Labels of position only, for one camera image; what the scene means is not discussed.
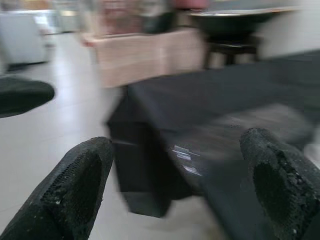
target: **black tablecloth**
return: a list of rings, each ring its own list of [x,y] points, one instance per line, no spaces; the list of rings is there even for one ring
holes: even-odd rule
[[[313,51],[127,86],[107,124],[120,191],[130,211],[163,217],[172,200],[197,193],[167,153],[168,146],[197,126],[273,103],[294,108],[311,123],[318,123],[319,66],[320,51]],[[293,144],[301,148],[310,138],[305,136]],[[246,174],[246,166],[241,161],[220,168],[208,165],[207,172],[212,174],[203,176],[201,194],[232,239],[272,239],[253,189],[243,192],[239,188],[237,175]],[[234,181],[224,183],[222,179],[228,176],[234,176]],[[253,213],[248,215],[251,219],[246,219],[248,211]]]

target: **table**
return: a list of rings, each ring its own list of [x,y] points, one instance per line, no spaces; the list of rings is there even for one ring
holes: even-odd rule
[[[197,192],[173,164],[168,147],[213,119],[274,103],[294,108],[317,124],[319,64],[320,51],[312,51],[128,85],[106,123],[129,210],[160,218],[172,200],[201,194],[231,239],[274,239],[252,186],[242,181],[243,191],[239,184],[247,176],[242,156],[232,164],[208,165]],[[308,133],[291,143],[302,148],[311,137]]]

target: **black cloth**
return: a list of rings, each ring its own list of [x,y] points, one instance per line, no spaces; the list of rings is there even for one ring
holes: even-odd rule
[[[198,126],[274,103],[297,110],[312,124],[318,123],[318,66],[320,51],[312,51],[255,64],[157,77],[127,86],[107,125],[115,141],[120,190],[130,211],[163,217],[171,200],[195,193],[175,169],[167,149]],[[309,134],[295,144],[302,148],[310,139]],[[259,228],[268,226],[254,192],[238,187],[239,179],[243,179],[245,188],[249,185],[248,169],[237,159],[242,157],[229,166],[208,165],[200,193],[233,239],[264,239],[266,234]],[[233,180],[222,181],[232,174]],[[254,213],[249,225],[238,224],[247,221],[248,210]]]

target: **black stool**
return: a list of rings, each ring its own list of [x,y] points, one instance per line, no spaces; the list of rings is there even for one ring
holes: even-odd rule
[[[221,53],[226,55],[225,65],[235,64],[235,56],[240,54],[252,54],[253,60],[259,60],[258,47],[260,39],[258,37],[234,37],[229,39],[213,39],[206,40],[208,47],[204,57],[203,68],[210,69],[211,54]]]

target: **white wall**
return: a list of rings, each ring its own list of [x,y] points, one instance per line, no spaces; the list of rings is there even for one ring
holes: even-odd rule
[[[320,49],[320,0],[296,0],[301,10],[278,16],[260,30],[263,58]]]

